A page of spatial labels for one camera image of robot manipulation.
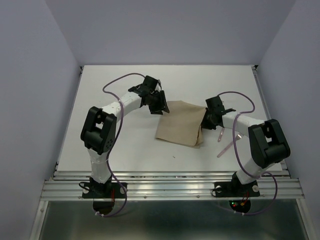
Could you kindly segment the beige cloth napkin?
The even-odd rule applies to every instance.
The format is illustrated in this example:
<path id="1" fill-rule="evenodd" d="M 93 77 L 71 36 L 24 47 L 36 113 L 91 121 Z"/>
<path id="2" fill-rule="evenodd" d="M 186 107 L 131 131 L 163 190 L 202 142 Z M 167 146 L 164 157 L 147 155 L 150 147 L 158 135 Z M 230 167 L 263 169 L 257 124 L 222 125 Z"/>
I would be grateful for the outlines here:
<path id="1" fill-rule="evenodd" d="M 169 113 L 164 113 L 155 133 L 157 140 L 199 148 L 203 143 L 201 123 L 206 108 L 182 100 L 167 102 Z"/>

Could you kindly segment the pink handled fork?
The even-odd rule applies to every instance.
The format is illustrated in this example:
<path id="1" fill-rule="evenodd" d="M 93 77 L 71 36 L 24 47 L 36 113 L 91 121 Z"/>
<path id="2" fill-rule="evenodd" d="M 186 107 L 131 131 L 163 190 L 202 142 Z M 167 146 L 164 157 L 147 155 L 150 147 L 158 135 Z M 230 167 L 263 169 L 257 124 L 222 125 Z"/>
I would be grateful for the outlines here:
<path id="1" fill-rule="evenodd" d="M 243 134 L 240 133 L 235 137 L 235 141 L 241 140 L 243 138 Z M 231 141 L 218 155 L 217 157 L 220 158 L 225 152 L 228 151 L 234 145 L 233 141 Z"/>

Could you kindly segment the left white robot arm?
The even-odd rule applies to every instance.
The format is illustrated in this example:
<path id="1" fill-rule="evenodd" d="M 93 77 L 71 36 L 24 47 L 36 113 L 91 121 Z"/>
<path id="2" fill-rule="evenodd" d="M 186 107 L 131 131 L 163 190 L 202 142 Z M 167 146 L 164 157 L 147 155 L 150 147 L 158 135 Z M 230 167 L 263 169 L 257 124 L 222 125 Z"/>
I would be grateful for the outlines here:
<path id="1" fill-rule="evenodd" d="M 133 73 L 121 76 L 106 84 L 102 91 L 116 98 L 116 101 L 104 107 L 93 106 L 88 110 L 80 139 L 87 148 L 91 175 L 90 183 L 100 197 L 111 193 L 112 171 L 108 166 L 109 155 L 120 134 L 124 117 L 141 107 L 147 106 L 152 115 L 169 113 L 166 96 L 162 84 L 158 79 L 145 76 L 143 82 L 128 89 L 122 96 L 106 91 L 106 88 Z"/>

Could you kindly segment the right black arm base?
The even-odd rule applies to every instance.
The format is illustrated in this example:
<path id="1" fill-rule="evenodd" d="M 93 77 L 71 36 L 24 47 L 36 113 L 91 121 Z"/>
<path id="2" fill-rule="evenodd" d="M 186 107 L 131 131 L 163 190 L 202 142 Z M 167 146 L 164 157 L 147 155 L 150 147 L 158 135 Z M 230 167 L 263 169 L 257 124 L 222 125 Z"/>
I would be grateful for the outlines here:
<path id="1" fill-rule="evenodd" d="M 236 173 L 232 175 L 229 181 L 216 181 L 211 195 L 216 198 L 240 198 L 240 197 L 259 197 L 260 191 L 258 182 L 242 184 Z"/>

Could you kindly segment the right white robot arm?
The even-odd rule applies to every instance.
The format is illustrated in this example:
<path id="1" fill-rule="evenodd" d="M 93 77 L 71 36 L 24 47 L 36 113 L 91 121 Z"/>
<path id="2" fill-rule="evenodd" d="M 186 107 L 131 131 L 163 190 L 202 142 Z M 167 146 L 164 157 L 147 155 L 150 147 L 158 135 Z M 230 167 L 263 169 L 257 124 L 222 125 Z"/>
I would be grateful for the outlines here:
<path id="1" fill-rule="evenodd" d="M 281 128 L 275 119 L 255 119 L 233 108 L 226 109 L 219 96 L 205 100 L 206 112 L 201 127 L 215 130 L 218 126 L 232 130 L 233 142 L 236 133 L 243 134 L 249 140 L 251 157 L 235 173 L 235 180 L 230 182 L 231 192 L 242 195 L 248 190 L 248 184 L 260 177 L 268 168 L 288 158 L 291 149 Z"/>

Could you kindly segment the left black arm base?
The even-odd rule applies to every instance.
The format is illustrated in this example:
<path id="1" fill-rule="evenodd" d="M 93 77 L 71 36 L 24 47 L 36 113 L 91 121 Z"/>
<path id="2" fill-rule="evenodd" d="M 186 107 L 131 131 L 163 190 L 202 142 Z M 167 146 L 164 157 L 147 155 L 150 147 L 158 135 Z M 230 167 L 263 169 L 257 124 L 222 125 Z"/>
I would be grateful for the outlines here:
<path id="1" fill-rule="evenodd" d="M 82 189 L 83 199 L 125 199 L 123 188 L 117 183 L 108 180 L 106 183 L 95 181 L 81 181 L 78 186 Z"/>

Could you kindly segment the pink handled knife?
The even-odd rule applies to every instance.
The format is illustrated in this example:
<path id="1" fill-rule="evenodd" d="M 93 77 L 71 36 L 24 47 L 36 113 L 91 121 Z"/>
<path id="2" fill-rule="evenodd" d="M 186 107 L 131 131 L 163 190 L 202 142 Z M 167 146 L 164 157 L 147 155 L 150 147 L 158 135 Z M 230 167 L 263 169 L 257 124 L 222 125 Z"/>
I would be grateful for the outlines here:
<path id="1" fill-rule="evenodd" d="M 223 127 L 220 131 L 220 134 L 218 136 L 218 139 L 217 139 L 217 142 L 219 143 L 221 140 L 222 140 L 222 137 L 224 135 L 224 132 L 225 132 L 225 128 Z"/>

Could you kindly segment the aluminium front rail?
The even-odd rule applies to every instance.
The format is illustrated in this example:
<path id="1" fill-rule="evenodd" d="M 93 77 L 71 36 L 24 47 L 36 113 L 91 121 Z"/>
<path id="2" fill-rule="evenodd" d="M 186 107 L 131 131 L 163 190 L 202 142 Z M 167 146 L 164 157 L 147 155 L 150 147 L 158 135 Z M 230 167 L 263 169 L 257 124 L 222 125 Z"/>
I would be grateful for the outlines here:
<path id="1" fill-rule="evenodd" d="M 251 211 L 230 211 L 215 198 L 214 183 L 230 171 L 118 172 L 128 184 L 128 201 L 115 217 L 99 217 L 79 182 L 88 171 L 60 171 L 43 184 L 32 240 L 314 240 L 316 235 L 299 180 L 286 170 L 258 181 Z"/>

